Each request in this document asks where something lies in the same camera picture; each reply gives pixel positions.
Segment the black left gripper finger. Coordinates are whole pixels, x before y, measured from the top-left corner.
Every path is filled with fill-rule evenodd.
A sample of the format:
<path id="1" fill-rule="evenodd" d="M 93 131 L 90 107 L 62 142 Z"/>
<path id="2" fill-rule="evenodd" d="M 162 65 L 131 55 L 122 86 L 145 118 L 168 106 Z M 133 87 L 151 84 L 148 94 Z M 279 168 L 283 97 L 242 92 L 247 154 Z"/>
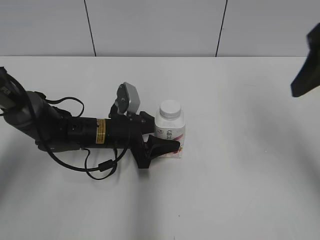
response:
<path id="1" fill-rule="evenodd" d="M 155 132 L 155 118 L 145 111 L 140 111 L 139 117 L 142 135 L 153 134 Z"/>
<path id="2" fill-rule="evenodd" d="M 147 142 L 144 143 L 144 150 L 146 153 L 146 159 L 151 161 L 162 155 L 169 154 L 178 151 L 180 148 L 180 142 L 170 139 L 162 139 L 149 135 Z"/>

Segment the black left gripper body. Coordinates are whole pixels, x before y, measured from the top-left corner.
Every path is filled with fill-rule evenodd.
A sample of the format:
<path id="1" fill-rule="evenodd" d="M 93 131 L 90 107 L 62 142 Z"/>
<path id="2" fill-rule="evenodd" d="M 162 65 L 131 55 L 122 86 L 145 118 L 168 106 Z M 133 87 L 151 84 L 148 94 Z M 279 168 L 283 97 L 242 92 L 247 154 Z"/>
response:
<path id="1" fill-rule="evenodd" d="M 111 107 L 109 119 L 106 120 L 105 144 L 108 148 L 130 150 L 139 169 L 147 169 L 151 163 L 146 157 L 144 135 L 139 114 L 118 114 L 117 107 Z"/>

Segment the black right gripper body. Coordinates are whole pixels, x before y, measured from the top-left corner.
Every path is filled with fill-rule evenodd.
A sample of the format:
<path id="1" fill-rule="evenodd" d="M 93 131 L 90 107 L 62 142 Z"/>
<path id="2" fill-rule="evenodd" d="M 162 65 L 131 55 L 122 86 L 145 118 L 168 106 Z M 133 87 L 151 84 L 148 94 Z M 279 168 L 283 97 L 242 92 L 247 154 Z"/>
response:
<path id="1" fill-rule="evenodd" d="M 307 58 L 290 84 L 291 95 L 299 98 L 320 86 L 320 23 L 306 36 L 309 52 Z"/>

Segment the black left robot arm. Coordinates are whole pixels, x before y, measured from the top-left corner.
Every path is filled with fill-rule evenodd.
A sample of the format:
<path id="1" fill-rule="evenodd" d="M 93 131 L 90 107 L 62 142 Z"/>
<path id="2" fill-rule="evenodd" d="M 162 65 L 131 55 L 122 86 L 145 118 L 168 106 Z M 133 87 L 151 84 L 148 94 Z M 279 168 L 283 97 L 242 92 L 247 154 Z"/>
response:
<path id="1" fill-rule="evenodd" d="M 155 119 L 139 111 L 137 89 L 127 82 L 118 87 L 108 118 L 73 116 L 57 104 L 41 92 L 25 90 L 0 69 L 1 115 L 51 157 L 81 149 L 122 149 L 131 151 L 140 169 L 147 169 L 153 159 L 180 148 L 176 140 L 154 136 Z"/>

